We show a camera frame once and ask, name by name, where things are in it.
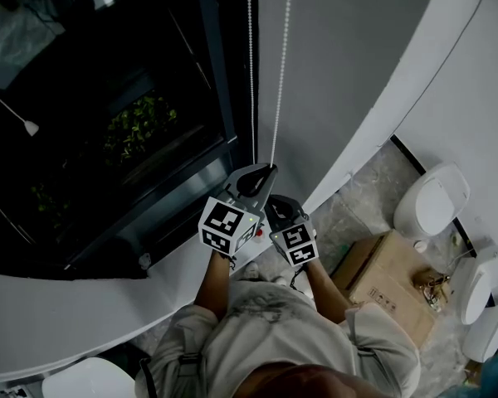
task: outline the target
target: marble floor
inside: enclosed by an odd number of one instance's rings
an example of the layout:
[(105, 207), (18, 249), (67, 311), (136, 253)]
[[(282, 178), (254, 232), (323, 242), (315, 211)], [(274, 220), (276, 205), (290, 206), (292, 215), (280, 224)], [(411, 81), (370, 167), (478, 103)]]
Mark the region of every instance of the marble floor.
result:
[[(387, 142), (373, 158), (311, 216), (317, 230), (321, 262), (332, 273), (350, 246), (359, 239), (387, 231), (393, 226), (393, 213), (407, 189), (419, 178), (417, 170), (392, 143)], [(448, 226), (433, 238), (422, 254), (435, 269), (454, 270), (452, 262), (466, 252), (463, 244), (454, 245), (457, 230)], [(283, 276), (290, 282), (294, 270), (274, 248), (259, 255), (261, 274), (268, 280)], [(295, 286), (311, 295), (305, 274)], [(151, 354), (168, 328), (165, 320), (131, 342)], [(465, 380), (463, 367), (467, 359), (461, 353), (466, 328), (454, 317), (450, 306), (440, 314), (430, 338), (420, 350), (422, 375), (414, 397), (430, 398)]]

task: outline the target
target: cardboard box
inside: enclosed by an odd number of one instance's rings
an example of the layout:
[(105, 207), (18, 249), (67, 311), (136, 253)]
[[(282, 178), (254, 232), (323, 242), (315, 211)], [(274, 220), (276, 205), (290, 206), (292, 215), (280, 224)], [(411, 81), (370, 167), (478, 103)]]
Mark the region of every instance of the cardboard box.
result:
[(332, 280), (352, 303), (377, 303), (421, 347), (437, 314), (413, 287), (412, 278), (427, 267), (420, 254), (393, 230), (357, 241)]

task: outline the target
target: forearm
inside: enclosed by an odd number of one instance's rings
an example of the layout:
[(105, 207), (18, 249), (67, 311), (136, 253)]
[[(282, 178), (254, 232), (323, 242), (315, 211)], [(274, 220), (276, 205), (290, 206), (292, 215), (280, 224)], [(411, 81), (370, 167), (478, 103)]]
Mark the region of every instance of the forearm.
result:
[(335, 286), (329, 275), (326, 274), (325, 268), (319, 259), (308, 263), (307, 275), (314, 293), (317, 312), (336, 324), (343, 322), (345, 320), (345, 310), (350, 308), (351, 305)]
[(195, 305), (211, 310), (221, 320), (227, 312), (229, 289), (229, 260), (213, 251), (208, 261), (207, 273), (201, 283)]

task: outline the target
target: shirt sleeve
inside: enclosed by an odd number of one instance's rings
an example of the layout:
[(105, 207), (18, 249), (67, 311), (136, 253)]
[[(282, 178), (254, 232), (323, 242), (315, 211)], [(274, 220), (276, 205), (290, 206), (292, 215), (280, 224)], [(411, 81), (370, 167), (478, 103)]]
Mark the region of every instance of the shirt sleeve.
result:
[(421, 373), (417, 347), (376, 303), (345, 312), (350, 341), (358, 348), (359, 372), (383, 393), (408, 398)]
[[(178, 377), (179, 357), (185, 353), (200, 352), (217, 324), (216, 315), (198, 305), (187, 305), (173, 315), (167, 332), (148, 363), (158, 398), (171, 396)], [(136, 376), (134, 393), (137, 398), (149, 398), (142, 370)]]

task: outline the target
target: white shoe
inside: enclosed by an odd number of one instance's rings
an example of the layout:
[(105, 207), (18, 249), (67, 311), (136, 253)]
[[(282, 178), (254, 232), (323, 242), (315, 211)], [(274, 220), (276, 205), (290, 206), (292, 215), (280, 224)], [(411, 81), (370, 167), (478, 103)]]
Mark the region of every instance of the white shoe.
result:
[(280, 286), (287, 286), (288, 282), (286, 282), (286, 279), (282, 276), (277, 277), (275, 280), (273, 280), (274, 284), (279, 284)]
[(253, 280), (260, 278), (260, 270), (258, 269), (258, 264), (254, 261), (251, 261), (246, 265), (246, 268), (243, 270), (244, 280)]

